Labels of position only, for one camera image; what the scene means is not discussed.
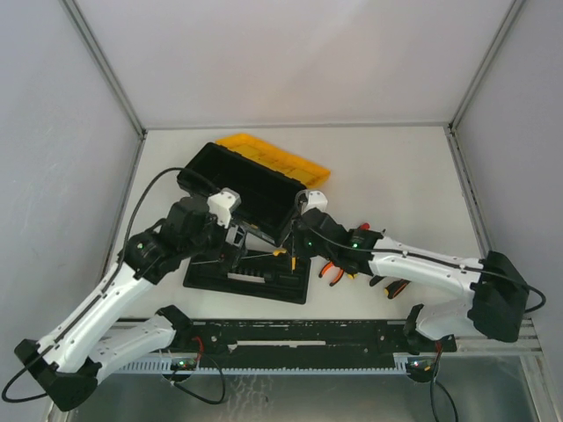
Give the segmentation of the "yellow black small screwdriver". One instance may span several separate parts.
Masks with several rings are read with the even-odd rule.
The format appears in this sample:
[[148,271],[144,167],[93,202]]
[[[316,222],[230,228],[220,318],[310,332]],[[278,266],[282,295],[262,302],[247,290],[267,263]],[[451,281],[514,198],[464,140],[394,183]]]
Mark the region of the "yellow black small screwdriver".
[[244,259],[279,257],[286,253],[287,251],[285,249],[276,249],[274,251],[248,251]]

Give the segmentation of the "black toolbox tray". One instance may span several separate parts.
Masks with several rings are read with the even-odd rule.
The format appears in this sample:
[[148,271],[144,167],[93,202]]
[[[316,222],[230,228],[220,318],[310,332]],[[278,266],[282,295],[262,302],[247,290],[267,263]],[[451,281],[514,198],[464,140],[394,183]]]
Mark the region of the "black toolbox tray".
[[240,261],[230,273],[221,273],[219,262],[194,258],[182,286],[233,295],[245,295],[303,305],[307,300],[311,260],[279,257]]

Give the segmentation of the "yellow black plastic toolbox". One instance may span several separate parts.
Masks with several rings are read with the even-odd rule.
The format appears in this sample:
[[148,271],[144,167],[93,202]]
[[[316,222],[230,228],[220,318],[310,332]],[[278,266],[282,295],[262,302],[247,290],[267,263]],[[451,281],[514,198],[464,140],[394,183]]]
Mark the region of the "yellow black plastic toolbox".
[[296,215],[294,198],[303,189],[322,186],[331,171],[249,134],[235,134],[207,143],[177,176],[181,189],[204,196],[208,184],[239,194],[233,216],[262,240],[279,246]]

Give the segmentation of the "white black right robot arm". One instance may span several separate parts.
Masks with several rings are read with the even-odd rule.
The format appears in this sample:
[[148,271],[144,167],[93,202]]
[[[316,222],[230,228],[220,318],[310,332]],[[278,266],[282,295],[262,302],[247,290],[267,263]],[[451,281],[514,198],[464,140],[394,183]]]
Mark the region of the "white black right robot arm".
[[317,208],[296,218],[292,234],[299,258],[321,257],[349,275],[406,280],[450,294],[448,302],[413,306],[408,338],[437,341],[480,333],[504,343],[518,340],[530,286],[498,251],[484,258],[433,253],[377,231],[346,229]]

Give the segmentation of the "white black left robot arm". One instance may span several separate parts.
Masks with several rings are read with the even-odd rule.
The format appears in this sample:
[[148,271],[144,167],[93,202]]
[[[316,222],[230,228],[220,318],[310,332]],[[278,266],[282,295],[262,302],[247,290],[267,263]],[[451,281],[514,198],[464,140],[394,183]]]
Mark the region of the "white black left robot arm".
[[126,307],[176,272],[183,260],[217,254],[240,203],[227,188],[174,203],[165,218],[126,239],[117,262],[62,323],[41,339],[16,346],[26,371],[60,411],[76,409],[110,374],[190,332],[191,320],[168,305],[119,335],[105,336]]

